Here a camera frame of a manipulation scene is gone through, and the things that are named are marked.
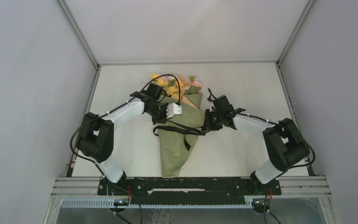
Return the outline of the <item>yellow flower stem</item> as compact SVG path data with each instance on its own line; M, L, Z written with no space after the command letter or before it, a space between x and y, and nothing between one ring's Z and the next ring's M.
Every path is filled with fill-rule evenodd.
M152 73L151 80L154 80L155 84L162 87L166 91L167 96L180 101L183 97L183 82L177 76L174 75L162 77L159 76L160 75L158 73Z

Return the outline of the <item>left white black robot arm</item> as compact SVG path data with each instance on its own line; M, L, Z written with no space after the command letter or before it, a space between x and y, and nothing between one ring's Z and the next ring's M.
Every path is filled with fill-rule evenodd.
M166 121L168 104L160 103L162 94L166 94L162 87L149 84L145 90L133 92L129 100L104 114L89 112L70 138L72 153L93 163L102 176L110 181L109 189L117 195L126 191L127 182L122 179L124 171L112 155L114 132L144 113L149 114L152 121Z

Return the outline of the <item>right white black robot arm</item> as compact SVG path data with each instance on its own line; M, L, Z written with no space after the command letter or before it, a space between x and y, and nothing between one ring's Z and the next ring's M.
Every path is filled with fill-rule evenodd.
M292 119L273 122L246 113L243 108L234 109L225 95L216 97L210 94L207 100L212 106L205 111L203 131L218 131L228 127L264 140L268 160L250 175L251 189L256 194L263 194L273 179L292 168L299 168L300 161L315 154Z

